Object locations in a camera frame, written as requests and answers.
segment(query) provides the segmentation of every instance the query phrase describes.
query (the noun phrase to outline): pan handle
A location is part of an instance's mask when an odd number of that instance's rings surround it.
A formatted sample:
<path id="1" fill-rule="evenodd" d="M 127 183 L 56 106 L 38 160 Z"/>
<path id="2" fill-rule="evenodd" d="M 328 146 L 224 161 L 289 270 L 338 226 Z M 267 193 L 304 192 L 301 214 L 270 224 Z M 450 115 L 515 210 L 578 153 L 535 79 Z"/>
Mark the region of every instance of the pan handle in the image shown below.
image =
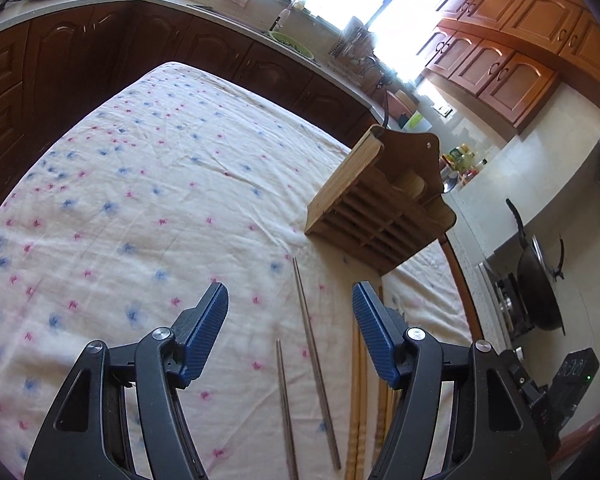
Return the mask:
<path id="1" fill-rule="evenodd" d="M 553 274 L 553 280 L 558 281 L 558 276 L 564 279 L 564 273 L 562 272 L 562 266 L 564 265 L 564 240 L 560 236 L 560 263 L 558 266 L 551 270 L 551 274 Z"/>
<path id="2" fill-rule="evenodd" d="M 524 232 L 524 223 L 522 222 L 522 217 L 513 205 L 513 202 L 511 202 L 509 199 L 506 199 L 506 205 L 508 205 L 508 208 L 515 217 L 515 222 L 517 222 L 517 238 L 520 241 L 520 245 L 523 249 L 526 249 L 529 246 L 529 242 L 526 241 L 526 232 Z"/>

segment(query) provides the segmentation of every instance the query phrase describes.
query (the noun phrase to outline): drawer handle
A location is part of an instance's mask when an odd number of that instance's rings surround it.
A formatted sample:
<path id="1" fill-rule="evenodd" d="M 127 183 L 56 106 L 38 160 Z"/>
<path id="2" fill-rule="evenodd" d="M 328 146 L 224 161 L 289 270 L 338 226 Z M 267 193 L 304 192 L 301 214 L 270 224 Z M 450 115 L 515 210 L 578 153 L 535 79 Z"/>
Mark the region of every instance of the drawer handle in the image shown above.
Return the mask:
<path id="1" fill-rule="evenodd" d="M 506 72 L 508 72 L 508 71 L 509 71 L 509 69 L 508 69 L 508 68 L 503 68 L 502 70 L 500 70 L 500 73 L 499 73 L 499 74 L 497 74 L 497 80 L 498 80 L 498 81 L 502 81 L 502 76 L 503 76 L 503 75 L 504 75 Z"/>

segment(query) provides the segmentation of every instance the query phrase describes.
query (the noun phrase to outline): wooden utensil holder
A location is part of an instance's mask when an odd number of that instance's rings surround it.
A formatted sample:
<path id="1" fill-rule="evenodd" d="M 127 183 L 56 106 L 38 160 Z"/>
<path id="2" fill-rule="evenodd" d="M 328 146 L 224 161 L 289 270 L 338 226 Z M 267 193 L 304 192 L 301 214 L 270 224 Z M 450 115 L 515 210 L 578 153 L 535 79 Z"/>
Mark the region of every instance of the wooden utensil holder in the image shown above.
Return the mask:
<path id="1" fill-rule="evenodd" d="M 455 213 L 442 200 L 440 142 L 375 124 L 307 208 L 304 232 L 378 269 L 395 269 L 446 233 Z"/>

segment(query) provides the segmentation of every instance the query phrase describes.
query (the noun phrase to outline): silver screw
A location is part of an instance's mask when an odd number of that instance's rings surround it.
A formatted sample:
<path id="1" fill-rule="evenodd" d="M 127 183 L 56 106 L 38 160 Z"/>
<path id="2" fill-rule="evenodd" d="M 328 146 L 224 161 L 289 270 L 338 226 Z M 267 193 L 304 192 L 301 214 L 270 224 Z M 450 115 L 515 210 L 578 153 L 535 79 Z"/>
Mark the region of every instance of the silver screw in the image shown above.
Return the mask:
<path id="1" fill-rule="evenodd" d="M 427 333 L 421 328 L 410 328 L 407 335 L 415 341 L 422 341 L 427 336 Z"/>
<path id="2" fill-rule="evenodd" d="M 160 328 L 156 328 L 153 331 L 153 333 L 151 334 L 151 337 L 153 337 L 154 339 L 157 339 L 158 341 L 161 341 L 163 339 L 168 338 L 170 335 L 171 335 L 171 330 L 169 330 L 165 326 L 161 326 Z"/>
<path id="3" fill-rule="evenodd" d="M 484 341 L 484 339 L 478 339 L 477 341 L 475 341 L 475 348 L 477 348 L 480 352 L 487 353 L 491 352 L 491 349 L 493 347 L 488 341 Z"/>
<path id="4" fill-rule="evenodd" d="M 87 345 L 87 352 L 89 352 L 90 354 L 97 354 L 103 348 L 104 343 L 102 341 L 91 341 Z"/>

